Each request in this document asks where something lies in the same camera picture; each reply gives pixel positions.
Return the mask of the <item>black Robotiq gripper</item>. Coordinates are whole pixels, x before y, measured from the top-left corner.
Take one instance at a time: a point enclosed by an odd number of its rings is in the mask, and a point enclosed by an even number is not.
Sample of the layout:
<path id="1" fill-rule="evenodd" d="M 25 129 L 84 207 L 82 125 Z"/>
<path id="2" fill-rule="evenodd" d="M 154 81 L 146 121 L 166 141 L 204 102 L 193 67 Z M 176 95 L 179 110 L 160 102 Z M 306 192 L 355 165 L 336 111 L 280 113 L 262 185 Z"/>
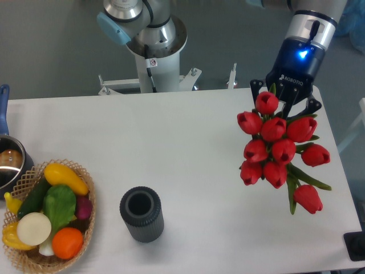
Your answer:
<path id="1" fill-rule="evenodd" d="M 270 87 L 274 84 L 278 99 L 285 102 L 282 119 L 299 119 L 322 108 L 321 102 L 311 95 L 313 82 L 336 27 L 337 22 L 322 13 L 311 10 L 295 12 L 273 68 L 266 76 L 266 85 Z M 250 81 L 254 103 L 264 85 L 264 79 Z M 304 99 L 307 99 L 305 108 L 288 117 L 293 105 Z"/>

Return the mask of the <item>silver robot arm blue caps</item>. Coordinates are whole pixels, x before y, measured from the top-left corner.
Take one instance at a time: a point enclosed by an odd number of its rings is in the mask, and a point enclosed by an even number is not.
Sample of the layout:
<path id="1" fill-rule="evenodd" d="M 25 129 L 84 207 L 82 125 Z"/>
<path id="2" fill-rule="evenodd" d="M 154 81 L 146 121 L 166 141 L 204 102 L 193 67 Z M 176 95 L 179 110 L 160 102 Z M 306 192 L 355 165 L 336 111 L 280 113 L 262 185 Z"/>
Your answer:
<path id="1" fill-rule="evenodd" d="M 271 72 L 264 81 L 253 80 L 257 98 L 262 86 L 274 88 L 284 103 L 282 117 L 293 105 L 307 100 L 303 115 L 320 109 L 311 97 L 313 81 L 340 21 L 345 1 L 253 1 L 252 5 L 277 7 L 293 12 L 289 29 Z M 180 51 L 187 33 L 171 14 L 168 1 L 104 1 L 97 16 L 99 27 L 118 45 L 126 45 L 135 56 L 140 90 L 180 91 Z"/>

